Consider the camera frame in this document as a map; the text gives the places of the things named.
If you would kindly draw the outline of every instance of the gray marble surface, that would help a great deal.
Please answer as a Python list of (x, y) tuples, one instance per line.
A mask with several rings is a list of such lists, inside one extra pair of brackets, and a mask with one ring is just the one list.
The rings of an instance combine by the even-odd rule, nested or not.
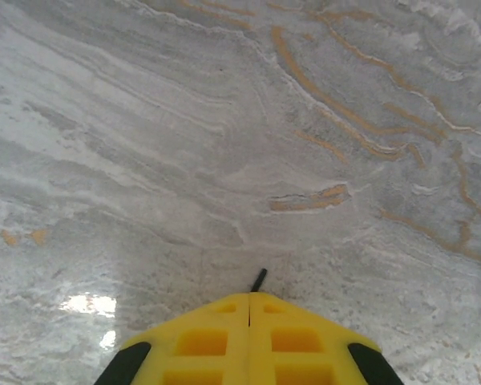
[(265, 290), (481, 385), (481, 0), (0, 0), (0, 384)]

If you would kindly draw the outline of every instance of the black antenna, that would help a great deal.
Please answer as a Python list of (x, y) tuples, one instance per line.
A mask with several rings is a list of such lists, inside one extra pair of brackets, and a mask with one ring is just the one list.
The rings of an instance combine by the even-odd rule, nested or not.
[(253, 286), (251, 287), (251, 292), (256, 293), (260, 287), (262, 286), (262, 282), (264, 282), (265, 276), (267, 275), (267, 269), (262, 269), (260, 270), (260, 273), (258, 274), (258, 277), (253, 283)]

